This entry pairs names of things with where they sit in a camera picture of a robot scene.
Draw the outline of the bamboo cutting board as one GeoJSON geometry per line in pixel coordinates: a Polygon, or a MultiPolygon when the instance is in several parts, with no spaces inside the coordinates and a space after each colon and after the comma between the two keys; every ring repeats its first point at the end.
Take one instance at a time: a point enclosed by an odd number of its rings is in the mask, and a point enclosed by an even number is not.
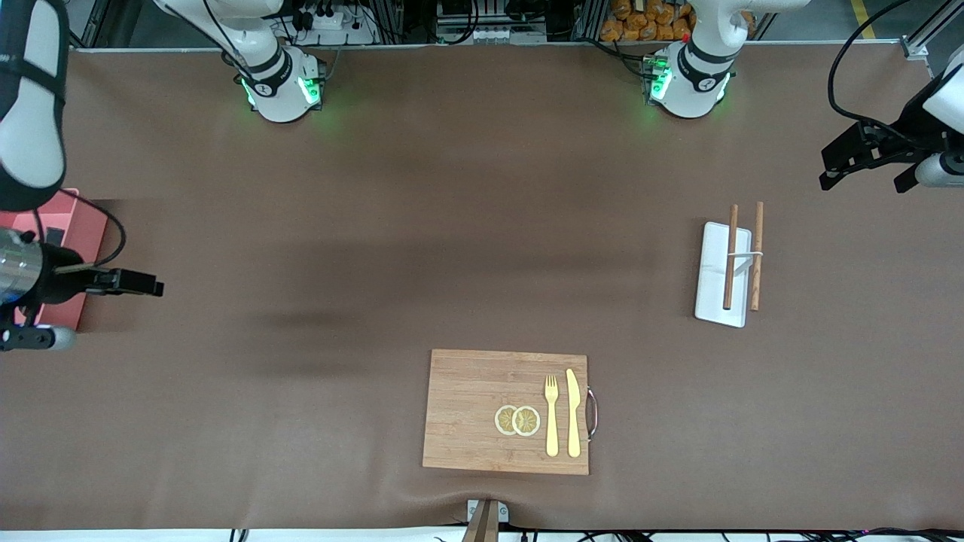
{"type": "Polygon", "coordinates": [[[588,476],[590,397],[585,355],[435,349],[430,354],[421,463],[431,469],[588,476]],[[575,371],[581,385],[578,458],[567,453],[567,368],[575,371]],[[559,387],[559,454],[554,458],[545,453],[544,385],[550,374],[559,387]],[[537,409],[539,431],[531,437],[500,433],[495,414],[503,405],[537,409]]]}

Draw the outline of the orange bread pile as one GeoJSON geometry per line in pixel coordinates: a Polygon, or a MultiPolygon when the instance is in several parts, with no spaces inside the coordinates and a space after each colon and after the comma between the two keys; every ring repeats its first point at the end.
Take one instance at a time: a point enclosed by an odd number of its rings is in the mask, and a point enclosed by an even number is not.
{"type": "Polygon", "coordinates": [[[695,10],[686,0],[609,0],[598,39],[681,41],[689,37],[696,24],[695,10]]]}

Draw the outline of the white power strip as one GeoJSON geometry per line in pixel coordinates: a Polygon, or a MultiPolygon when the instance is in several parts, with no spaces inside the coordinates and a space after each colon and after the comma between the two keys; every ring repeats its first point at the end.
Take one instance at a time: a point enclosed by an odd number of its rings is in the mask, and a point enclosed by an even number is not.
{"type": "Polygon", "coordinates": [[[291,0],[282,30],[300,46],[382,44],[374,14],[359,0],[291,0]]]}

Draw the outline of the yellow fork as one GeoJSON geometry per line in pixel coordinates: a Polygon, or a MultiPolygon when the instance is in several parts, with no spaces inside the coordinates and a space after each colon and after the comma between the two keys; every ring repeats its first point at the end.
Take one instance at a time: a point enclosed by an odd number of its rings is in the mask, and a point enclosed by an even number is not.
{"type": "Polygon", "coordinates": [[[545,453],[554,458],[559,454],[559,437],[557,427],[557,401],[559,387],[554,375],[545,377],[545,403],[547,404],[547,429],[545,429],[545,453]]]}

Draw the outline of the pink plastic box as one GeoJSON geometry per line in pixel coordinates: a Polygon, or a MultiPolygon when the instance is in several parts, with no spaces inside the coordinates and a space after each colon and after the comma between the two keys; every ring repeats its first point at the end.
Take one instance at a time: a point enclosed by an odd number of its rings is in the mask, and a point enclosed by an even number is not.
{"type": "Polygon", "coordinates": [[[72,251],[67,264],[92,262],[99,253],[107,218],[78,195],[69,189],[38,212],[0,212],[0,321],[24,325],[34,306],[34,323],[78,329],[86,293],[68,297],[41,284],[55,251],[72,251]]]}

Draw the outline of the aluminium corner post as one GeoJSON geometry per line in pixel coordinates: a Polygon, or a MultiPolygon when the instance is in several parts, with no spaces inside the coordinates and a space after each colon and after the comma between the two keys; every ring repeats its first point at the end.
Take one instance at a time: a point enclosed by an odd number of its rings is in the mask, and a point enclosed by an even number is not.
{"type": "Polygon", "coordinates": [[[936,11],[915,31],[912,31],[909,35],[903,35],[901,37],[901,48],[905,59],[910,61],[925,59],[929,55],[926,45],[943,30],[944,25],[946,25],[944,20],[946,20],[946,17],[944,17],[942,11],[936,11]]]}

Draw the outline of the yellow knife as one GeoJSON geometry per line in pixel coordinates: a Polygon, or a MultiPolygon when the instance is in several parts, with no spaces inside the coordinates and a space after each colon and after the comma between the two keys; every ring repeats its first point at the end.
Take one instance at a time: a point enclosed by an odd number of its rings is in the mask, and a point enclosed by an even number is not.
{"type": "Polygon", "coordinates": [[[578,408],[581,405],[581,385],[572,368],[566,370],[566,394],[568,401],[567,453],[571,458],[581,456],[581,432],[578,425],[578,408]]]}

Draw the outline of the white chopstick rack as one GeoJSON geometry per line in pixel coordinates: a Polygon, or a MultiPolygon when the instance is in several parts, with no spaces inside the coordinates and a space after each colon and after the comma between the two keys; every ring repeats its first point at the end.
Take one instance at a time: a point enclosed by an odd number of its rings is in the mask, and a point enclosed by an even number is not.
{"type": "Polygon", "coordinates": [[[737,250],[734,255],[734,292],[730,311],[722,308],[725,288],[725,267],[728,226],[708,222],[703,226],[703,238],[694,316],[700,320],[731,328],[743,328],[750,312],[750,278],[752,268],[753,233],[738,227],[737,250]]]}

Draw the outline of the metal table edge bracket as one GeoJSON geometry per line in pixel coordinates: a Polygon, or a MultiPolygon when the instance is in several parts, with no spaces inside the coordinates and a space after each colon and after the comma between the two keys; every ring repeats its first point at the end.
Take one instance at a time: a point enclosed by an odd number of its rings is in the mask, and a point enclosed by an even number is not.
{"type": "Polygon", "coordinates": [[[509,522],[508,505],[502,501],[469,500],[467,528],[462,542],[499,542],[500,529],[509,522]]]}

